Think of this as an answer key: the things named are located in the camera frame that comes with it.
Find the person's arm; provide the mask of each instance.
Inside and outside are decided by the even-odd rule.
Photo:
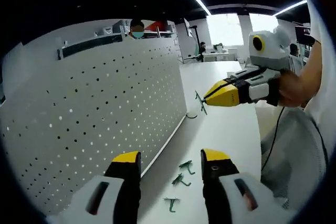
[[[321,77],[322,50],[321,44],[316,41],[300,76],[291,71],[281,75],[279,105],[297,107],[310,100],[320,89]]]

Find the person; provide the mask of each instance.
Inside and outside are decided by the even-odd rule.
[[[315,6],[308,0],[311,36],[316,40],[300,76],[284,72],[279,80],[279,105],[296,107],[308,102],[305,112],[317,126],[328,158],[336,139],[336,54],[327,28]]]
[[[289,49],[290,49],[290,55],[299,57],[299,50],[296,44],[293,44],[293,43],[290,44]]]
[[[140,19],[132,19],[130,25],[130,32],[128,33],[129,39],[139,39],[143,36],[145,25]]]
[[[200,53],[206,51],[206,44],[205,42],[201,42]]]

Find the office desk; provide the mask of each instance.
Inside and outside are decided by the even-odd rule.
[[[231,54],[229,52],[215,52],[212,54],[203,54],[204,61],[229,61],[236,60],[236,54]]]
[[[186,118],[155,163],[141,180],[141,201],[138,223],[208,223],[202,194],[201,176],[202,148],[227,153],[240,172],[249,172],[260,179],[261,150],[256,112],[253,104],[231,108],[206,106],[208,115],[200,111],[195,100],[195,90],[205,94],[212,85],[227,77],[227,72],[241,69],[238,61],[192,63],[180,66],[183,90],[188,111],[198,117]],[[190,175],[179,164],[192,160]],[[173,179],[183,172],[184,181],[171,185]],[[181,199],[174,204],[175,213],[169,212],[165,197]]]

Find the office chair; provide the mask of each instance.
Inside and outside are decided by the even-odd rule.
[[[269,155],[275,127],[261,142],[261,166]],[[302,108],[285,108],[261,182],[286,209],[299,210],[309,199],[327,166],[327,154],[317,128]]]

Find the white pegboard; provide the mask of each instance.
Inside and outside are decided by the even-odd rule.
[[[172,39],[104,45],[48,65],[0,109],[16,177],[44,214],[111,160],[140,151],[142,170],[186,113]]]

